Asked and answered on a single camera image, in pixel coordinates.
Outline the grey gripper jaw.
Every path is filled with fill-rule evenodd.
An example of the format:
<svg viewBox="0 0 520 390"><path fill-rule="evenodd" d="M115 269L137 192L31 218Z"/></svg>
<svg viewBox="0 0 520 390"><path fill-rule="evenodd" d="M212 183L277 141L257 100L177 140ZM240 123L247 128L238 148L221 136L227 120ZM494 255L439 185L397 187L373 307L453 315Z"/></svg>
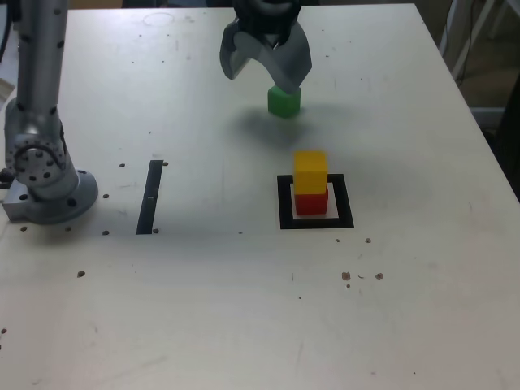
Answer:
<svg viewBox="0 0 520 390"><path fill-rule="evenodd" d="M281 36L265 37L257 44L253 58L268 71L275 85L285 93L296 93L312 68L310 46L300 24L294 24L286 41Z"/></svg>
<svg viewBox="0 0 520 390"><path fill-rule="evenodd" d="M223 31L220 64L224 75L234 80L254 55L254 37L243 29L240 22L231 22Z"/></svg>

